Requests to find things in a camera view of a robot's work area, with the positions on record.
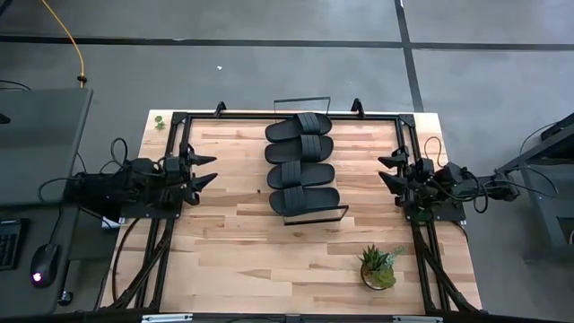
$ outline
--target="wooden tabletop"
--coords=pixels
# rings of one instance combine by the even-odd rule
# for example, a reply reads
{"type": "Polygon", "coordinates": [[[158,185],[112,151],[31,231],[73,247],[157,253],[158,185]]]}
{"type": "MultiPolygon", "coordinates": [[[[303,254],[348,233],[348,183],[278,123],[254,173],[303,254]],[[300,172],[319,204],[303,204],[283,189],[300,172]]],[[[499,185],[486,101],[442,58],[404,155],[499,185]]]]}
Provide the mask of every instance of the wooden tabletop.
{"type": "MultiPolygon", "coordinates": [[[[169,124],[172,112],[150,111],[140,157],[163,156],[169,130],[157,130],[154,119],[163,116],[169,124]]],[[[442,137],[437,114],[414,115],[421,149],[430,136],[442,137]]],[[[333,186],[341,194],[341,204],[350,206],[349,212],[339,223],[283,226],[268,204],[273,190],[265,181],[273,167],[264,158],[269,144],[264,131],[271,123],[194,120],[190,143],[196,153],[217,157],[194,167],[194,172],[219,176],[201,194],[201,205],[185,205],[176,221],[161,311],[423,314],[411,228],[377,174],[386,170],[377,157],[396,149],[394,125],[334,121],[328,135],[335,149],[325,162],[335,166],[333,186]],[[405,246],[405,253],[396,259],[397,283],[392,289],[375,292],[361,284],[357,255],[372,243],[385,251],[405,246]]],[[[429,158],[436,160],[438,152],[438,142],[429,141],[429,158]]],[[[440,161],[447,161],[444,149],[440,161]]],[[[140,221],[127,238],[118,264],[119,292],[142,265],[149,225],[150,221],[140,221]]],[[[437,234],[445,271],[481,308],[463,233],[452,223],[437,223],[437,234]]],[[[433,299],[439,304],[434,275],[430,279],[433,299]]],[[[111,303],[109,281],[102,306],[111,303]]],[[[149,288],[147,301],[151,295],[149,288]]]]}

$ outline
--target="desk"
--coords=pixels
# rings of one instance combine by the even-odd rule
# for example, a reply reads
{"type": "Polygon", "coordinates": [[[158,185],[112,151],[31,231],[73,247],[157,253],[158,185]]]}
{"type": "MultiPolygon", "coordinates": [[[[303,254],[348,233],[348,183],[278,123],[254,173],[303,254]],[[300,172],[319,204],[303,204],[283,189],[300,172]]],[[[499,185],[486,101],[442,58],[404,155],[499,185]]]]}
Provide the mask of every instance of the desk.
{"type": "MultiPolygon", "coordinates": [[[[153,120],[163,116],[169,124],[172,112],[150,111],[141,157],[163,156],[168,130],[155,129],[153,120]]],[[[437,114],[414,115],[421,147],[430,136],[441,137],[437,114]]],[[[201,205],[185,205],[176,221],[161,311],[423,314],[411,227],[377,175],[385,169],[377,157],[396,149],[394,125],[335,121],[328,134],[335,141],[331,162],[341,204],[348,204],[349,212],[339,223],[285,227],[268,204],[273,190],[265,176],[273,166],[264,158],[268,144],[264,130],[270,123],[194,120],[190,143],[196,153],[218,158],[194,171],[198,176],[210,172],[219,176],[201,194],[201,205]],[[387,251],[405,246],[405,253],[396,259],[394,288],[373,292],[361,284],[356,256],[370,243],[387,251]]],[[[436,141],[429,142],[429,157],[436,159],[438,149],[436,141]]],[[[440,159],[446,163],[444,150],[440,159]]],[[[120,292],[142,265],[149,225],[140,221],[126,241],[117,272],[120,292]]],[[[437,223],[437,234],[446,272],[480,308],[464,235],[452,223],[437,223]]],[[[439,303],[433,275],[430,281],[433,299],[439,303]]],[[[108,282],[102,306],[110,303],[108,282]]]]}
{"type": "Polygon", "coordinates": [[[36,249],[48,243],[58,217],[57,206],[38,206],[18,213],[0,213],[4,219],[28,219],[28,229],[22,241],[18,267],[0,271],[0,313],[2,318],[30,315],[47,315],[54,312],[64,286],[68,254],[78,217],[76,206],[64,206],[54,242],[60,245],[57,277],[46,288],[35,288],[30,282],[30,263],[36,249]]]}

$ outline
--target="concrete floor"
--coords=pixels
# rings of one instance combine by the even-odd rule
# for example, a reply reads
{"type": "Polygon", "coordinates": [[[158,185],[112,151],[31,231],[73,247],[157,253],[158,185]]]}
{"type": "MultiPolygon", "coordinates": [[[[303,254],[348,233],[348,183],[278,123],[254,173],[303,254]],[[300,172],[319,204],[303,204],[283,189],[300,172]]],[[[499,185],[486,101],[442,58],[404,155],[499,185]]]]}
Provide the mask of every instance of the concrete floor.
{"type": "MultiPolygon", "coordinates": [[[[571,1],[404,0],[411,41],[573,43],[571,1]]],[[[399,41],[393,0],[61,0],[53,7],[75,35],[193,39],[399,41]]],[[[14,2],[0,33],[62,35],[36,0],[14,2]]],[[[149,109],[270,109],[273,99],[330,95],[365,109],[413,111],[402,49],[81,46],[94,102],[81,154],[96,171],[118,136],[137,155],[149,109]]],[[[450,160],[488,174],[517,154],[532,130],[574,109],[574,52],[415,50],[425,111],[438,112],[450,160]]],[[[33,89],[75,87],[67,45],[0,44],[0,78],[33,89]]],[[[470,250],[486,310],[574,320],[572,267],[527,265],[538,243],[528,202],[466,209],[470,250]]],[[[96,264],[73,266],[77,301],[93,307],[114,236],[82,219],[75,252],[99,247],[96,264]]]]}

